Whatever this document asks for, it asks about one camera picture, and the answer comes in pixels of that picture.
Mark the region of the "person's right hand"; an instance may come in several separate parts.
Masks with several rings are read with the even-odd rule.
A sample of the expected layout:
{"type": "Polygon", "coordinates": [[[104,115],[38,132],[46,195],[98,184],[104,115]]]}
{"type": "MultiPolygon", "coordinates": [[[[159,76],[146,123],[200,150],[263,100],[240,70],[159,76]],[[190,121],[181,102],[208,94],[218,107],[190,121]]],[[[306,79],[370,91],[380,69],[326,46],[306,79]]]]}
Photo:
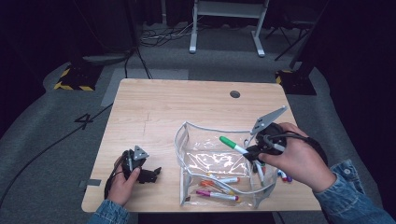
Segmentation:
{"type": "Polygon", "coordinates": [[[261,153],[259,159],[306,184],[314,192],[322,192],[336,181],[336,176],[319,154],[301,139],[288,137],[281,155],[261,153]]]}

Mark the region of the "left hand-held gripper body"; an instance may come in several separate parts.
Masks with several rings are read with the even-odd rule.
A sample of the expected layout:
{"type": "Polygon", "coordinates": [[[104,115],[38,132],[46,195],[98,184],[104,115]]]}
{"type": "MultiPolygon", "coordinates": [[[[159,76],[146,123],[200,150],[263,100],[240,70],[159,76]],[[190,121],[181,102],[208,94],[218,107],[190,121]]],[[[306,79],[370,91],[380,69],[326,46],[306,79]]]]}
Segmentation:
{"type": "Polygon", "coordinates": [[[141,147],[135,146],[134,149],[125,150],[122,153],[121,167],[123,175],[126,179],[130,177],[131,172],[142,166],[149,154],[141,147]]]}

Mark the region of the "set of coloured markers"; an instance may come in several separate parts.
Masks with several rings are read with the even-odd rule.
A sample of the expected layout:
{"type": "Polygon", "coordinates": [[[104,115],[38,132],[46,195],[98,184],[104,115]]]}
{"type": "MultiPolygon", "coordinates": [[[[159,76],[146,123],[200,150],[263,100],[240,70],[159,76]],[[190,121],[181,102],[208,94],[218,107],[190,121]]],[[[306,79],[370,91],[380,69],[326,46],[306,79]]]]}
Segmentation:
{"type": "Polygon", "coordinates": [[[245,162],[241,169],[240,174],[207,173],[194,193],[217,201],[258,206],[271,195],[278,179],[287,184],[293,181],[284,171],[260,161],[245,162]]]}

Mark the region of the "white metal table frame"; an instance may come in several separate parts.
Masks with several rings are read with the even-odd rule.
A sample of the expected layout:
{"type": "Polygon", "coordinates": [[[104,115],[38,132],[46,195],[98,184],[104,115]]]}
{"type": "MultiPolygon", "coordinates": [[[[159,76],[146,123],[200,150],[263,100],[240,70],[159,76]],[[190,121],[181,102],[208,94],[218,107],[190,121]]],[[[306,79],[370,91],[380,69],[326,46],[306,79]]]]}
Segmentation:
{"type": "Polygon", "coordinates": [[[230,3],[230,2],[210,2],[207,0],[194,0],[192,8],[192,30],[189,53],[194,54],[197,50],[198,37],[198,17],[217,16],[257,19],[256,29],[251,32],[252,40],[255,44],[259,57],[264,57],[265,52],[260,41],[260,33],[270,0],[263,0],[259,4],[250,3],[230,3]]]}

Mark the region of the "black folding stand legs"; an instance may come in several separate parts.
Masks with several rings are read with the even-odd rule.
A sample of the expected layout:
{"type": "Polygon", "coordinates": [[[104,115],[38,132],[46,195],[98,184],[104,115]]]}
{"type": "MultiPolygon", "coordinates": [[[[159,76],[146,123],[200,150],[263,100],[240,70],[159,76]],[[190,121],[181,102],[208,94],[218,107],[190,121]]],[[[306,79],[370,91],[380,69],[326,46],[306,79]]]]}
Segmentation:
{"type": "Polygon", "coordinates": [[[275,60],[278,61],[290,50],[298,46],[308,36],[310,30],[311,26],[293,26],[291,28],[277,26],[272,27],[264,38],[269,39],[272,36],[280,35],[285,40],[287,47],[275,57],[275,60]]]}

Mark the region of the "dark stand with grey base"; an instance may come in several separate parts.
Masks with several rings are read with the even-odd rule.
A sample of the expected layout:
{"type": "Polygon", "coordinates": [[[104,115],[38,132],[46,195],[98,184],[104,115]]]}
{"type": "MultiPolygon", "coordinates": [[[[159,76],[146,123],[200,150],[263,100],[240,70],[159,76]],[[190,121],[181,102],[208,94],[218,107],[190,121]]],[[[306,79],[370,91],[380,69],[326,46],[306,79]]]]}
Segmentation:
{"type": "Polygon", "coordinates": [[[130,57],[137,44],[129,0],[88,0],[93,35],[104,54],[92,63],[111,64],[130,57]]]}

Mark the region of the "grey tape strip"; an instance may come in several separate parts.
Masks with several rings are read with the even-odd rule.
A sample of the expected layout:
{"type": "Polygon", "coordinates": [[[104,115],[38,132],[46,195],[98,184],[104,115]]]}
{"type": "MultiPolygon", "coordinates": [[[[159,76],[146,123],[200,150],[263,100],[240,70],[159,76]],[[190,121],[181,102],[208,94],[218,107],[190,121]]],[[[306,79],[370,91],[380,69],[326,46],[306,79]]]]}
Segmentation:
{"type": "Polygon", "coordinates": [[[99,186],[101,184],[100,179],[88,179],[88,180],[81,180],[78,184],[78,186],[81,189],[85,189],[88,186],[99,186]]]}

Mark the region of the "green marker pen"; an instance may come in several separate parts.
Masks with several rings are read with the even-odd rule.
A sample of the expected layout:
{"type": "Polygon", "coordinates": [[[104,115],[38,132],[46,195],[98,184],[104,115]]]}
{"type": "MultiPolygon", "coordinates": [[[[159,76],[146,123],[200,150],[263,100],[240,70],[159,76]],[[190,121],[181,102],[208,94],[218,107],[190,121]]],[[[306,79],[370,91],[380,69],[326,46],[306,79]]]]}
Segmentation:
{"type": "Polygon", "coordinates": [[[248,151],[240,146],[238,146],[234,141],[230,140],[225,136],[221,136],[219,138],[220,142],[225,144],[226,146],[234,149],[235,151],[239,152],[240,154],[246,154],[248,151]]]}

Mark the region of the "dark slanted stand post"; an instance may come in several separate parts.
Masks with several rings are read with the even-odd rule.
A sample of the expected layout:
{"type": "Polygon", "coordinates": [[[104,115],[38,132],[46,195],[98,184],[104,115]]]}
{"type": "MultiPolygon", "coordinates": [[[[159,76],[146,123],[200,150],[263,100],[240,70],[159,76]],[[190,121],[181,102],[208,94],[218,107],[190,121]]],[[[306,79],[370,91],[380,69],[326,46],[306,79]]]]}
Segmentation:
{"type": "Polygon", "coordinates": [[[296,54],[290,62],[290,68],[299,64],[298,70],[308,73],[312,71],[320,54],[320,43],[323,40],[322,28],[326,21],[326,10],[329,0],[307,0],[308,7],[313,7],[317,13],[315,23],[309,29],[307,36],[304,38],[302,45],[298,48],[296,54]]]}

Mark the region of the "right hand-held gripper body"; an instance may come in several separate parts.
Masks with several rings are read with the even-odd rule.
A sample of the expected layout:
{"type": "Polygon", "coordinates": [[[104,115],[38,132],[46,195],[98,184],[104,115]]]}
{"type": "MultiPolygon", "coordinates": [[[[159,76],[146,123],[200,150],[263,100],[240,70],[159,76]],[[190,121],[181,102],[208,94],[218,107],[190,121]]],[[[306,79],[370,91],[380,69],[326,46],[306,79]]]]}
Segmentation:
{"type": "Polygon", "coordinates": [[[280,155],[286,148],[287,140],[284,131],[275,120],[279,118],[288,108],[282,105],[279,109],[257,118],[250,134],[254,137],[255,145],[260,153],[280,155]]]}

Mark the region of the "clear plastic bag white trim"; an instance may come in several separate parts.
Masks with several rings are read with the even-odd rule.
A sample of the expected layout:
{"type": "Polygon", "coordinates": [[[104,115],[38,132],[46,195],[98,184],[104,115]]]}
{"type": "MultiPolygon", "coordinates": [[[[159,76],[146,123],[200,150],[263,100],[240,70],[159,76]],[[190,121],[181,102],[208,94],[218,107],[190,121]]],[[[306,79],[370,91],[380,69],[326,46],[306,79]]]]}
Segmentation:
{"type": "Polygon", "coordinates": [[[197,196],[194,191],[207,173],[240,174],[241,165],[252,163],[243,154],[221,143],[219,138],[225,136],[242,148],[249,147],[253,137],[248,131],[223,131],[199,127],[184,122],[175,136],[175,149],[180,174],[180,203],[182,205],[201,205],[225,210],[234,207],[238,210],[258,208],[246,203],[231,203],[214,200],[210,197],[197,196]]]}

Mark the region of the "person's left hand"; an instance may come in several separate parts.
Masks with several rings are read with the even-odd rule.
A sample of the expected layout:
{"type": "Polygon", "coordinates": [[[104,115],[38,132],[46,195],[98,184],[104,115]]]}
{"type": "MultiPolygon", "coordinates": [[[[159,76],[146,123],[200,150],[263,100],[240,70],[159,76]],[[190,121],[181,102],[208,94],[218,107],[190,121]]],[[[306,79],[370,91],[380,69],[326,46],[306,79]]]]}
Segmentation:
{"type": "Polygon", "coordinates": [[[128,179],[123,175],[122,167],[119,164],[121,158],[118,158],[114,163],[116,174],[112,178],[111,188],[108,192],[107,198],[113,203],[124,206],[128,203],[132,196],[134,183],[140,175],[140,169],[135,168],[128,179]]]}

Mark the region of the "black yellow striped base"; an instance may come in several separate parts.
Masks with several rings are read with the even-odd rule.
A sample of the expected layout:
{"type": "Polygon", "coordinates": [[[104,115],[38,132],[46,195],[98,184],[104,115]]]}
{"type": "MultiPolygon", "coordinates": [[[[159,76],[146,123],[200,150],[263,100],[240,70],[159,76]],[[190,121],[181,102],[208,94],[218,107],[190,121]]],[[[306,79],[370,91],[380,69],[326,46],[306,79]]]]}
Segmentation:
{"type": "Polygon", "coordinates": [[[104,67],[102,65],[86,65],[83,67],[77,67],[70,63],[62,72],[59,80],[54,86],[54,89],[94,91],[103,68],[104,67]]]}
{"type": "Polygon", "coordinates": [[[281,85],[286,94],[316,95],[309,77],[298,71],[278,70],[275,72],[276,83],[281,85]]]}

